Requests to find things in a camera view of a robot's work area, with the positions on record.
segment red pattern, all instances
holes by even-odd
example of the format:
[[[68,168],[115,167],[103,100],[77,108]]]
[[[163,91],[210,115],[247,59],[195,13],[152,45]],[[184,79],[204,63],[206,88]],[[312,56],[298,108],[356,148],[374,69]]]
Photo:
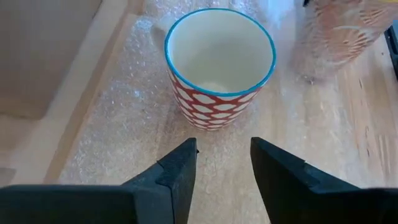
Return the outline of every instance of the red pattern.
[[[243,102],[239,102],[239,100],[242,99],[242,98],[244,98],[245,96],[248,96],[249,94],[252,94],[252,93],[248,93],[248,94],[245,94],[245,95],[241,95],[241,96],[239,96],[239,97],[237,97],[237,98],[235,98],[235,99],[233,99],[233,100],[223,100],[223,99],[221,99],[221,98],[218,98],[217,96],[208,95],[208,94],[203,93],[203,92],[200,92],[200,91],[198,91],[198,90],[185,88],[185,87],[180,83],[180,82],[182,82],[182,81],[179,81],[179,80],[177,79],[177,77],[176,77],[171,71],[169,71],[169,75],[172,75],[172,76],[173,76],[173,78],[170,77],[170,79],[171,79],[171,81],[172,81],[172,85],[174,86],[174,95],[175,95],[176,99],[177,99],[177,98],[183,99],[183,100],[188,104],[188,106],[189,106],[190,108],[187,108],[187,107],[185,107],[184,105],[182,105],[182,103],[181,103],[179,100],[177,100],[178,106],[179,106],[180,108],[184,108],[185,110],[187,110],[192,116],[187,115],[183,110],[182,110],[182,113],[183,113],[184,116],[187,118],[187,120],[188,120],[188,122],[189,122],[190,124],[194,125],[194,127],[198,128],[198,129],[201,129],[201,130],[204,130],[204,131],[216,131],[217,129],[223,128],[223,127],[227,126],[228,124],[232,123],[232,121],[235,120],[235,119],[238,117],[238,116],[235,117],[235,116],[237,115],[237,113],[242,112],[242,111],[244,110],[244,108],[241,109],[241,110],[239,110],[239,111],[234,111],[234,110],[235,110],[236,108],[239,108],[240,106],[242,106],[242,105],[245,104],[245,103],[249,104],[249,102],[251,102],[252,99],[257,95],[257,92],[261,89],[261,87],[259,87],[257,90],[255,90],[254,92],[252,92],[252,93],[255,93],[255,94],[253,94],[252,97],[251,97],[250,99],[248,99],[248,100],[246,100],[246,101],[243,101]],[[176,90],[177,87],[180,88],[181,90],[183,90],[183,91],[192,99],[192,101],[186,100],[186,99]],[[195,98],[194,95],[205,95],[205,96],[209,97],[210,99],[212,99],[212,100],[214,101],[214,103],[208,103],[208,104],[202,103],[202,102],[199,101],[197,98]],[[218,109],[215,108],[215,106],[218,106],[218,105],[226,105],[226,104],[235,105],[235,107],[233,107],[233,108],[231,108],[231,109],[228,109],[228,110],[224,110],[224,111],[223,111],[223,110],[218,110]],[[206,108],[212,110],[213,112],[209,112],[209,113],[201,112],[201,111],[197,110],[197,109],[194,107],[194,105],[204,106],[204,107],[206,107]],[[197,116],[193,115],[194,113],[202,114],[202,115],[204,115],[204,116],[206,116],[206,117],[208,117],[208,118],[210,118],[210,119],[201,119],[201,118],[198,118]],[[230,115],[228,115],[228,116],[226,116],[226,117],[224,117],[224,118],[215,118],[215,117],[213,116],[213,115],[215,115],[215,114],[220,114],[220,113],[229,113]],[[220,123],[220,124],[211,123],[211,121],[217,122],[217,121],[219,121],[219,120],[225,120],[225,122],[222,122],[222,123]]]

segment mug handle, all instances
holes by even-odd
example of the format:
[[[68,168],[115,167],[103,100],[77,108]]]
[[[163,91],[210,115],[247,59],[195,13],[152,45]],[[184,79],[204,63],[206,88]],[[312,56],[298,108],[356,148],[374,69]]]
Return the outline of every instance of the mug handle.
[[[152,41],[154,42],[159,52],[162,52],[163,54],[166,35],[175,21],[176,20],[173,17],[165,16],[150,28],[150,36],[152,37]]]

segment orange patterned object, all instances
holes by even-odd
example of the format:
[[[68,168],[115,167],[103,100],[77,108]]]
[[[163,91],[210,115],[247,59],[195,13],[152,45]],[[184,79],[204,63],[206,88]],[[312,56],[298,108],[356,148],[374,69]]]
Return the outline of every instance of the orange patterned object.
[[[398,2],[310,1],[298,33],[294,70],[309,80],[334,75],[371,45],[394,19],[398,19]]]
[[[169,70],[174,97],[188,122],[202,131],[216,131],[232,123],[260,91],[238,96],[213,96],[185,84]]]

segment red and white polka dot mug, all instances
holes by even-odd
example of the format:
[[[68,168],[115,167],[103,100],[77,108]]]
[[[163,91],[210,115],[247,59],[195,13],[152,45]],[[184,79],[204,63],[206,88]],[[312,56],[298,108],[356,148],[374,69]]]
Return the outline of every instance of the red and white polka dot mug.
[[[151,35],[164,50],[178,106],[190,124],[214,131],[234,121],[270,78],[274,43],[258,22],[230,9],[201,9]]]

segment black object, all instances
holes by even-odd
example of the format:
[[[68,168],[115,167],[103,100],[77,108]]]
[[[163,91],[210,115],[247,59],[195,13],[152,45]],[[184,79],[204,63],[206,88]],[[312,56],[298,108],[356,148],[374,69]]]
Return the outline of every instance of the black object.
[[[398,21],[394,21],[392,26],[384,33],[388,48],[390,50],[392,64],[396,77],[398,78]]]
[[[398,223],[397,189],[359,189],[261,138],[251,159],[272,224]]]
[[[0,223],[186,224],[196,161],[196,139],[190,138],[122,186],[5,187]]]
[[[310,3],[310,0],[304,0],[303,6],[305,7],[305,6],[307,6],[309,3]]]

